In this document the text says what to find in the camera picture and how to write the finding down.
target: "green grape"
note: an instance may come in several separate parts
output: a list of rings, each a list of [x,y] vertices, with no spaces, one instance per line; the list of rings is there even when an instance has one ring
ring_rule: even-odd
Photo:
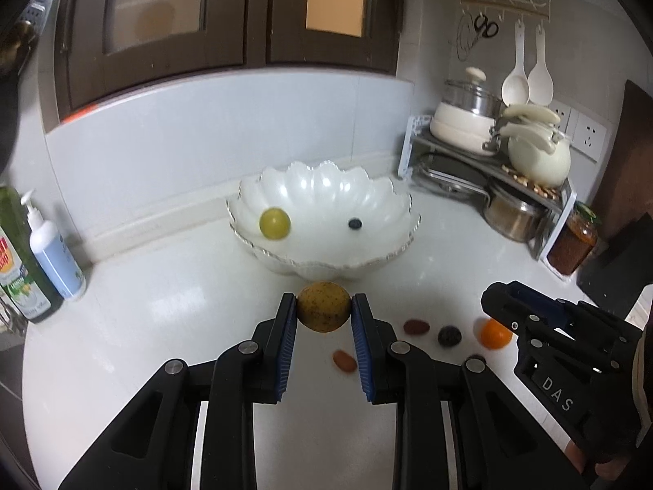
[[[290,233],[290,217],[281,208],[268,208],[260,214],[259,228],[269,240],[282,240]]]

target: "white spatula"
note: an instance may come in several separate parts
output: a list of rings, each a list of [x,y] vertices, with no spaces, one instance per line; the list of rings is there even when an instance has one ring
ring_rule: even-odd
[[[501,98],[507,105],[528,103],[528,80],[524,71],[524,23],[515,22],[515,69],[505,78]]]
[[[553,80],[546,69],[546,39],[541,25],[535,30],[535,43],[538,49],[538,62],[528,75],[530,88],[528,99],[536,105],[548,106],[553,99]]]

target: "white kettle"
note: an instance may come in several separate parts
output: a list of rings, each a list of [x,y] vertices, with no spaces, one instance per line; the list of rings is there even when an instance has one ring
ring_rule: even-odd
[[[515,105],[502,117],[510,119],[499,130],[508,140],[513,167],[543,187],[559,187],[571,169],[569,138],[554,127],[560,118],[545,107]]]

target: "metal screw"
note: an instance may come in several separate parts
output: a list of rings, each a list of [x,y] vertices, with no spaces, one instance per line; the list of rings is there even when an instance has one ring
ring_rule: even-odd
[[[410,352],[410,345],[404,341],[395,341],[390,345],[390,350],[394,353],[404,354]]]
[[[238,351],[240,353],[248,354],[254,353],[259,349],[259,345],[254,341],[243,341],[238,345]]]
[[[468,359],[467,363],[465,363],[465,366],[467,367],[467,370],[474,372],[475,374],[480,374],[483,370],[485,370],[485,363],[480,359]]]
[[[184,363],[179,361],[179,359],[172,359],[168,361],[163,369],[170,375],[174,376],[184,369]]]

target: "dried fruit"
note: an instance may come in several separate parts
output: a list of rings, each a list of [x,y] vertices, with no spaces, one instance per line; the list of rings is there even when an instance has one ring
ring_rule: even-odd
[[[333,359],[335,365],[347,374],[355,372],[358,368],[356,359],[354,359],[344,350],[335,350],[335,352],[331,355],[331,358]]]
[[[513,338],[513,333],[494,319],[488,319],[479,332],[479,342],[488,350],[499,350]]]
[[[420,319],[410,319],[404,323],[404,332],[407,335],[424,335],[430,329],[429,323]]]
[[[351,313],[346,289],[332,281],[316,281],[297,296],[297,318],[307,328],[328,333],[340,328]]]
[[[462,333],[455,326],[445,326],[438,333],[438,342],[445,348],[451,348],[462,341]]]

